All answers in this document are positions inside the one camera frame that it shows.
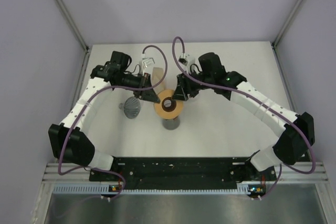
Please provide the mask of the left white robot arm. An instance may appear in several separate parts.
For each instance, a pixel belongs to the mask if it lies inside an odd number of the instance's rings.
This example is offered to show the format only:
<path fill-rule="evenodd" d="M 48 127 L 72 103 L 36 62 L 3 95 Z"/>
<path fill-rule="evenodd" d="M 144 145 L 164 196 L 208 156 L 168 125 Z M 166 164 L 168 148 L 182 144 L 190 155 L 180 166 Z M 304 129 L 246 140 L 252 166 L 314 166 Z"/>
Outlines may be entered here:
<path fill-rule="evenodd" d="M 109 61 L 92 70 L 84 92 L 70 113 L 59 124 L 52 124 L 48 130 L 55 158 L 61 162 L 101 169 L 102 176 L 107 180 L 117 178 L 119 168 L 113 164 L 113 156 L 98 151 L 87 134 L 100 106 L 115 88 L 132 90 L 134 96 L 143 101 L 160 102 L 150 74 L 134 76 L 127 72 L 131 62 L 129 55 L 113 51 Z"/>

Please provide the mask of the grey glass carafe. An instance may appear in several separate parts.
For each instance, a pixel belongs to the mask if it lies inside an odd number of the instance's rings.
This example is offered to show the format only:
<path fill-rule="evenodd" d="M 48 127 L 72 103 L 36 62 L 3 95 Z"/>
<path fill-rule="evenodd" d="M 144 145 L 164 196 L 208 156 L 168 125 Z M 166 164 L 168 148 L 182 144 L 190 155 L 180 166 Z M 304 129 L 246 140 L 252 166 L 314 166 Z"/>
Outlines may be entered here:
<path fill-rule="evenodd" d="M 167 130 L 175 130 L 180 125 L 180 119 L 179 118 L 169 119 L 169 120 L 168 119 L 163 119 L 162 125 Z"/>

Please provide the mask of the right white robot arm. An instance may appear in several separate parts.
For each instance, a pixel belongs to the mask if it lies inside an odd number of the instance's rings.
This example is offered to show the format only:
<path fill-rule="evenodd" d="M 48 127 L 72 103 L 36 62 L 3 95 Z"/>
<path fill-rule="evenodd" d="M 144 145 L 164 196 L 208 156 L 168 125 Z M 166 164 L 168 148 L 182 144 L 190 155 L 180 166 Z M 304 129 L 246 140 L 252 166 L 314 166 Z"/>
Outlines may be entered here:
<path fill-rule="evenodd" d="M 173 99 L 187 101 L 201 90 L 212 89 L 228 101 L 240 105 L 267 125 L 278 137 L 278 141 L 255 152 L 245 166 L 245 174 L 252 180 L 258 179 L 271 166 L 285 164 L 289 168 L 314 144 L 313 117 L 305 112 L 290 111 L 254 88 L 247 79 L 236 71 L 225 70 L 220 58 L 213 52 L 199 57 L 201 71 L 191 70 L 192 64 L 186 54 L 175 63 L 181 70 L 177 76 L 177 87 Z"/>

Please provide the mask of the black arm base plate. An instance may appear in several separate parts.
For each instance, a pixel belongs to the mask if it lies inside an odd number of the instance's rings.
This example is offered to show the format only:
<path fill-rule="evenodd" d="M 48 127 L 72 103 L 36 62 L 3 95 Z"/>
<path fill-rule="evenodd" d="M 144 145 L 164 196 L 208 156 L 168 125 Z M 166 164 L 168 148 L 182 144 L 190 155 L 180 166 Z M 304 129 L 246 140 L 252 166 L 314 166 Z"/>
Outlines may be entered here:
<path fill-rule="evenodd" d="M 246 157 L 118 157 L 111 170 L 114 175 L 91 172 L 91 182 L 119 182 L 126 185 L 175 185 L 211 183 L 272 182 L 274 167 L 256 170 Z"/>

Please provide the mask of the orange coffee filter box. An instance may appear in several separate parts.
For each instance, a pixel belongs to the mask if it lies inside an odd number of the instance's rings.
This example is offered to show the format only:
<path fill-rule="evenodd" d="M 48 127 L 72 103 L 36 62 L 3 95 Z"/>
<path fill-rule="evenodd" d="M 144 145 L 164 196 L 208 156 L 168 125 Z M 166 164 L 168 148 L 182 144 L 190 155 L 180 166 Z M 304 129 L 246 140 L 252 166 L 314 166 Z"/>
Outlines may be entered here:
<path fill-rule="evenodd" d="M 152 85 L 154 86 L 157 83 L 159 83 L 159 81 L 163 78 L 163 76 L 164 76 L 164 69 L 159 68 L 159 67 L 154 67 L 152 70 L 152 74 L 151 74 Z M 159 94 L 165 89 L 166 89 L 166 83 L 165 83 L 165 80 L 163 80 L 158 86 L 154 88 L 154 91 L 156 94 Z"/>

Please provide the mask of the wooden dripper ring stand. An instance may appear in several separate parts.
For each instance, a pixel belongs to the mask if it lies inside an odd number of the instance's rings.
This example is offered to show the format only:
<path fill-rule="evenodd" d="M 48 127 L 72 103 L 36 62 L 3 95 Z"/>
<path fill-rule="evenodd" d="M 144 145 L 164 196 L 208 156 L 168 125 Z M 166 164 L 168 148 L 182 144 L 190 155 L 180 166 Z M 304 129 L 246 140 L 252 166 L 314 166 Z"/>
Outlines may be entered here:
<path fill-rule="evenodd" d="M 178 117 L 183 110 L 183 102 L 180 100 L 173 100 L 174 91 L 166 89 L 161 91 L 158 96 L 160 103 L 154 104 L 156 114 L 165 120 L 172 120 Z"/>

